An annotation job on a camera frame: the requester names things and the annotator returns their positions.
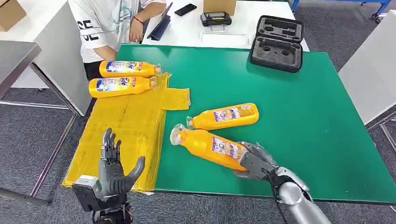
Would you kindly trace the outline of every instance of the clear plastic cap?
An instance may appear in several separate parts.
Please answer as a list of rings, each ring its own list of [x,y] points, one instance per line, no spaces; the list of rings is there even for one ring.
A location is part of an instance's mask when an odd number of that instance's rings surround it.
[[[175,127],[172,129],[170,132],[170,143],[174,146],[180,145],[182,143],[182,136],[180,135],[180,132],[185,129],[184,125],[182,124],[177,124]]]
[[[190,117],[190,116],[186,117],[186,124],[187,124],[187,128],[188,129],[191,129],[191,130],[195,129],[195,127],[194,127],[194,119],[192,117]]]
[[[161,68],[160,64],[156,65],[156,67],[154,68],[154,73],[155,73],[156,76],[161,76],[162,75],[162,68]]]
[[[150,78],[150,88],[152,90],[157,88],[157,77],[153,76]]]

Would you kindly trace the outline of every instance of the red bracelet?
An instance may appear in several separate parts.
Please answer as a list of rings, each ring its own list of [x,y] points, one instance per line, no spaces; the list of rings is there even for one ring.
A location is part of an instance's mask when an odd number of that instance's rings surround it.
[[[143,24],[143,22],[140,21],[136,16],[134,16],[133,18],[136,19],[139,23]]]

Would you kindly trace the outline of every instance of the yellow plastic bag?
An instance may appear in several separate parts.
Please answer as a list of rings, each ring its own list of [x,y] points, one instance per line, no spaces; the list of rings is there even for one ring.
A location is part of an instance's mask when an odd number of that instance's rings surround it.
[[[190,90],[168,88],[169,77],[165,73],[157,80],[159,88],[142,94],[97,99],[62,185],[71,187],[81,175],[98,176],[102,136],[111,127],[116,140],[122,141],[120,155],[126,175],[139,156],[146,157],[145,169],[132,190],[154,189],[165,110],[186,110],[190,106]]]

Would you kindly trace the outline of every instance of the smartphone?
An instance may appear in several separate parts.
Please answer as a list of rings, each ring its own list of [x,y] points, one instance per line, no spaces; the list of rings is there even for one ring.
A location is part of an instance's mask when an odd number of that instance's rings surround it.
[[[190,3],[190,4],[186,5],[186,6],[184,6],[183,8],[176,10],[175,14],[183,16],[183,15],[191,12],[192,10],[194,10],[196,8],[197,8],[197,6],[195,6],[195,5]]]

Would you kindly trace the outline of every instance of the bottle label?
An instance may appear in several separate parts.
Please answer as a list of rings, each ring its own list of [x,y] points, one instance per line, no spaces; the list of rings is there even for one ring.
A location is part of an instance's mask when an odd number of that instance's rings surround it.
[[[229,155],[234,159],[239,159],[243,156],[243,149],[235,144],[225,142],[219,138],[213,137],[212,151]]]
[[[98,78],[96,81],[96,90],[99,92],[122,91],[128,88],[128,83],[131,83],[131,86],[135,87],[136,78],[135,77]]]
[[[228,110],[214,111],[214,119],[216,122],[237,119],[247,117],[254,114],[254,111],[250,109],[250,105],[241,105]]]
[[[143,62],[128,62],[128,61],[108,61],[106,65],[107,72],[128,72],[140,71]]]

